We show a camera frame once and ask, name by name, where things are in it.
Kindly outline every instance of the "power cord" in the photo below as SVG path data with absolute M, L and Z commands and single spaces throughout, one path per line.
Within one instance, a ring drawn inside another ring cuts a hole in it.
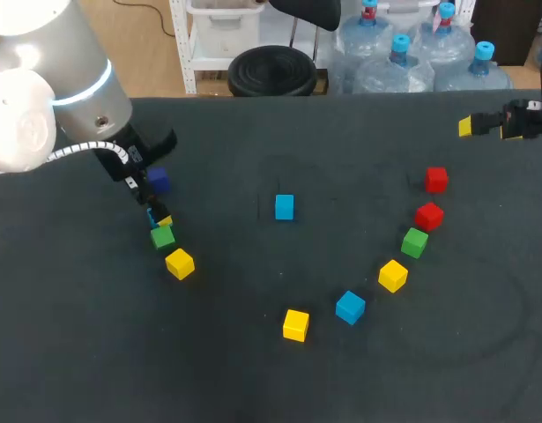
M 165 33 L 166 36 L 176 38 L 173 33 L 169 33 L 167 29 L 165 29 L 165 20 L 163 19 L 163 14 L 159 9 L 157 9 L 155 6 L 152 6 L 150 4 L 141 4 L 141 3 L 122 3 L 119 0 L 112 0 L 115 4 L 118 4 L 120 6 L 137 6 L 137 7 L 146 7 L 148 9 L 153 9 L 159 14 L 159 18 L 161 19 L 161 29 L 163 33 Z

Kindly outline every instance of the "blue bottle cap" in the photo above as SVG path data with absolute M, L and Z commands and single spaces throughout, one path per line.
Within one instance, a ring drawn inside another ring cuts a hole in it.
M 397 53 L 405 53 L 410 47 L 410 37 L 404 33 L 397 33 L 392 40 L 392 51 Z
M 455 14 L 455 5 L 453 3 L 441 3 L 439 4 L 439 14 L 442 19 L 452 18 Z
M 481 41 L 476 45 L 474 57 L 479 60 L 490 60 L 494 55 L 495 47 L 491 42 Z

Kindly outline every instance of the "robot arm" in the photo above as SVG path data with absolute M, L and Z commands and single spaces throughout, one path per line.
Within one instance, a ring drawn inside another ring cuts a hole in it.
M 176 136 L 171 131 L 151 148 L 131 126 L 131 115 L 76 1 L 0 0 L 0 173 L 93 149 L 112 179 L 125 181 L 162 220 L 168 211 L 145 169 L 176 146 Z M 56 120 L 74 145 L 54 155 Z
M 500 112 L 474 113 L 459 122 L 458 133 L 460 137 L 485 135 L 498 127 L 502 139 L 538 137 L 542 134 L 542 101 L 512 100 Z

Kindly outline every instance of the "white shelf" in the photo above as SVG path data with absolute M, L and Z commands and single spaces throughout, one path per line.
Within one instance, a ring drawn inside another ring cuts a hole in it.
M 290 42 L 293 18 L 277 11 L 270 4 L 264 6 L 261 12 L 261 23 L 259 27 L 261 45 L 287 46 Z M 303 20 L 298 21 L 294 48 L 306 53 L 309 57 L 314 53 L 314 37 L 316 27 Z M 319 44 L 317 50 L 316 66 L 318 69 L 325 69 L 331 33 L 321 29 L 319 32 Z M 197 39 L 196 28 L 193 27 L 190 33 L 190 46 L 192 49 L 192 60 L 190 66 L 194 71 L 227 71 L 232 58 L 206 57 L 199 40 Z

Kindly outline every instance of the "black table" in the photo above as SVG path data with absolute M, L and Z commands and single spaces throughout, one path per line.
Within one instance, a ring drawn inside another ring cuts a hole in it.
M 457 136 L 527 96 L 137 100 L 141 130 L 180 139 L 162 165 L 183 282 L 91 153 L 0 176 L 0 423 L 542 422 L 542 139 Z M 450 185 L 416 261 L 399 248 L 429 166 Z

